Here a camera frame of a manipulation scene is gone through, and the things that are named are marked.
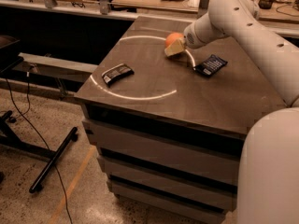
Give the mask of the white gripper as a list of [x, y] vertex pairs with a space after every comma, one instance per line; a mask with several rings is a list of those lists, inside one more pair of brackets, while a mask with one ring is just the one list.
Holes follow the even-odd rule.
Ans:
[[227, 37], [227, 34], [217, 29], [206, 13], [198, 20], [188, 25], [182, 37], [167, 38], [164, 53], [167, 57], [177, 55], [185, 50], [185, 44], [190, 49], [199, 49], [215, 40]]

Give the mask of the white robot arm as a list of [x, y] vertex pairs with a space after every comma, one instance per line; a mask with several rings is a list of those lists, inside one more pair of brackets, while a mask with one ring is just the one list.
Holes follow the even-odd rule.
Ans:
[[299, 224], [299, 49], [260, 24], [251, 0], [211, 0], [206, 14], [166, 38], [170, 57], [231, 37], [284, 103], [252, 125], [238, 170], [237, 224]]

